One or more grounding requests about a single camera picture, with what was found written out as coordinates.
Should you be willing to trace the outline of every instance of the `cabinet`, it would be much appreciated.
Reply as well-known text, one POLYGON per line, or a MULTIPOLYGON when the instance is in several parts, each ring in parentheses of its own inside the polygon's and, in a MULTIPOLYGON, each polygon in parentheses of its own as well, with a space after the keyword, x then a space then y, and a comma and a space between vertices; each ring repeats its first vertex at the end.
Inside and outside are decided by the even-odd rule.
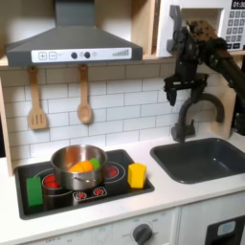
MULTIPOLYGON (((208 226, 245 215, 244 203, 245 192, 239 192, 184 206, 177 244, 204 245, 208 226)), ((245 234, 241 244, 245 244, 245 234)))

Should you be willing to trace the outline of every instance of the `gray sink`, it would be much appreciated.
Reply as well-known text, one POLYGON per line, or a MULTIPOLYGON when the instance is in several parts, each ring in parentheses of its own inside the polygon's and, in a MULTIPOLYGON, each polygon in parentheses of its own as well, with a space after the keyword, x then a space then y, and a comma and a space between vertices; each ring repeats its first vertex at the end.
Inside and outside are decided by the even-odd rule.
POLYGON ((245 173, 245 154, 219 139, 156 146, 150 154, 173 180, 184 184, 245 173))

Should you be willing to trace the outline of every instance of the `range hood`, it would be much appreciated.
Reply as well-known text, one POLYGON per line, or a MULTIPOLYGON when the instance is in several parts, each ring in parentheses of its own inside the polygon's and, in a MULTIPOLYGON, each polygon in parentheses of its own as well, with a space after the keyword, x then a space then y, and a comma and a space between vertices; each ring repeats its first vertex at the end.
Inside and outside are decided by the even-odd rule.
POLYGON ((95 0, 56 0, 56 27, 6 47, 10 66, 142 60, 142 47, 95 26, 95 0))

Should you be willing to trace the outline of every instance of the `white tile backsplash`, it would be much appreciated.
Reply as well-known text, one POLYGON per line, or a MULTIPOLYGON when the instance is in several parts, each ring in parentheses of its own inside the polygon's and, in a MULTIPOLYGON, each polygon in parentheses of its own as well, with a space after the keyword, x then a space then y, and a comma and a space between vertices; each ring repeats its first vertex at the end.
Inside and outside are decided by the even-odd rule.
POLYGON ((138 142, 139 131, 130 131, 106 135, 106 145, 119 145, 131 142, 138 142))
POLYGON ((89 98, 89 101, 93 109, 117 107, 117 106, 123 106, 124 96, 123 94, 91 96, 89 98))
MULTIPOLYGON (((106 121, 106 109, 97 109, 92 110, 93 116, 92 116, 92 123, 98 123, 98 122, 104 122, 106 121)), ((79 118, 78 118, 78 112, 70 112, 70 125, 77 125, 81 124, 79 118)))
POLYGON ((49 100, 48 103, 50 113, 77 111, 80 98, 55 99, 49 100))
MULTIPOLYGON (((0 71, 7 124, 14 160, 51 155, 66 145, 117 145, 169 136, 178 112, 190 91, 179 91, 171 107, 163 90, 164 78, 174 72, 174 59, 152 62, 121 62, 89 66, 89 102, 93 120, 78 118, 80 76, 77 65, 44 66, 39 69, 41 106, 47 114, 47 129, 31 130, 28 114, 32 108, 30 80, 26 70, 0 71)), ((224 79, 207 69, 207 92, 219 98, 226 92, 224 79)), ((189 109, 199 131, 215 120, 216 111, 201 101, 189 109)))
MULTIPOLYGON (((3 87, 30 85, 30 78, 26 70, 0 71, 3 87)), ((38 84, 46 83, 45 70, 39 69, 37 76, 38 84)))
POLYGON ((165 83, 162 78, 143 79, 143 91, 163 89, 165 83))
POLYGON ((73 125, 50 128, 51 141, 69 140, 88 136, 88 125, 73 125))
MULTIPOLYGON (((98 96, 106 94, 106 81, 89 82, 89 95, 98 96)), ((80 83, 69 84, 69 97, 80 97, 80 83)))
POLYGON ((69 140, 33 144, 31 145, 31 157, 49 156, 55 153, 57 150, 68 145, 69 140))
POLYGON ((7 119, 7 125, 8 125, 8 131, 10 133, 18 132, 18 131, 27 131, 28 119, 27 117, 7 119))
POLYGON ((24 131, 9 133, 10 145, 30 145, 34 143, 43 143, 50 141, 50 131, 49 129, 42 129, 36 131, 24 131))
POLYGON ((71 145, 105 146, 105 135, 71 139, 70 142, 71 142, 71 145))
MULTIPOLYGON (((48 113, 48 103, 46 100, 41 101, 41 107, 45 113, 48 113)), ((31 109, 32 109, 32 103, 30 101, 13 102, 13 103, 5 104, 7 118, 28 116, 31 109)))
POLYGON ((170 127, 149 128, 140 131, 140 141, 148 141, 152 139, 168 137, 170 134, 170 127))
POLYGON ((89 80, 124 79, 125 66, 101 66, 89 69, 89 80))
POLYGON ((127 65, 126 78, 156 78, 160 75, 160 64, 127 65))
POLYGON ((107 120, 121 120, 139 118, 141 114, 141 106, 126 106, 107 109, 107 120))
POLYGON ((152 103, 152 104, 143 104, 141 116, 149 117, 149 116, 157 116, 163 114, 170 114, 171 106, 169 103, 152 103))
POLYGON ((107 81, 107 94, 120 94, 142 91, 141 79, 107 81))
POLYGON ((123 121, 95 122, 89 125, 89 136, 123 131, 123 121))
POLYGON ((48 84, 79 82, 78 68, 47 69, 46 73, 48 84))
POLYGON ((155 103, 157 96, 157 91, 125 94, 125 105, 155 103))
MULTIPOLYGON (((38 86, 39 97, 41 100, 61 99, 68 97, 67 84, 49 84, 38 86)), ((25 87, 26 100, 32 100, 31 87, 25 87)))
POLYGON ((11 159, 12 160, 28 159, 30 157, 31 157, 31 154, 30 154, 29 145, 11 147, 11 159))
POLYGON ((49 121, 50 127, 68 126, 69 125, 69 114, 67 112, 49 114, 48 121, 49 121))
POLYGON ((4 103, 25 101, 24 87, 9 87, 4 89, 4 103))
POLYGON ((123 122, 124 131, 155 127, 156 117, 128 119, 123 122))

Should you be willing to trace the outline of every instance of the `black stovetop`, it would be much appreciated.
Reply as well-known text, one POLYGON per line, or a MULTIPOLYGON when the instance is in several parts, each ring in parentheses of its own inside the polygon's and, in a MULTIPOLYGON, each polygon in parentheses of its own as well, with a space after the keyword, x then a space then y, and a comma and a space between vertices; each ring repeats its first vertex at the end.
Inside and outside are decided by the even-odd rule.
POLYGON ((128 165, 134 161, 124 150, 108 151, 106 154, 108 163, 105 167, 104 182, 96 188, 85 191, 61 188, 55 180, 50 162, 17 167, 15 180, 20 217, 32 219, 154 191, 154 187, 147 179, 143 189, 132 189, 128 185, 128 165), (34 177, 41 178, 43 204, 29 206, 26 182, 27 179, 34 177))

